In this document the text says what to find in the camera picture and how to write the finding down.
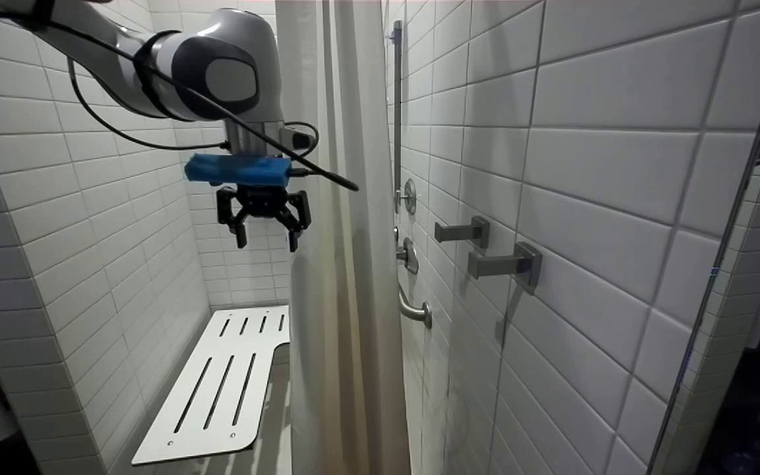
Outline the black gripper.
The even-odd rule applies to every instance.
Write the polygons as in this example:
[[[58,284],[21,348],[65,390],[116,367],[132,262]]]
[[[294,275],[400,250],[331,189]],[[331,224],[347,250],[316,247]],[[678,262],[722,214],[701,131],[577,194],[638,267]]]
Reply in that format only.
[[[238,187],[217,189],[217,221],[223,224],[238,247],[247,245],[246,216],[275,218],[287,229],[291,250],[297,250],[297,237],[312,224],[308,194],[284,193],[283,187]]]

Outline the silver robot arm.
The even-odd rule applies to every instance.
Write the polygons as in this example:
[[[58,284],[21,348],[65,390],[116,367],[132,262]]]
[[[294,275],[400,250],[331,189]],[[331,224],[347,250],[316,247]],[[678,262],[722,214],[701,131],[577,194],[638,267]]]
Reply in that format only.
[[[86,0],[0,0],[0,15],[78,64],[127,111],[147,119],[227,122],[223,146],[197,146],[190,183],[217,189],[217,221],[240,247],[247,218],[275,218],[287,245],[312,224],[308,197],[291,193],[294,154],[269,127],[283,123],[280,61],[271,26],[221,7],[197,31],[137,35]]]

